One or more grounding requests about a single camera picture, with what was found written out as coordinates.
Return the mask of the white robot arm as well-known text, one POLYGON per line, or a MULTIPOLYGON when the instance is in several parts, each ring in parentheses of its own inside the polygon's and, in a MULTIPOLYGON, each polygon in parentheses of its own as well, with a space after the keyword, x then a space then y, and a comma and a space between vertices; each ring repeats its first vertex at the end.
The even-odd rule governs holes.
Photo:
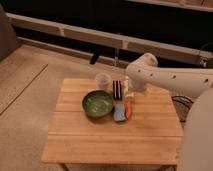
POLYGON ((145 53, 126 68, 134 91, 146 83, 195 99, 189 110, 177 171, 213 171, 213 69, 160 68, 145 53))

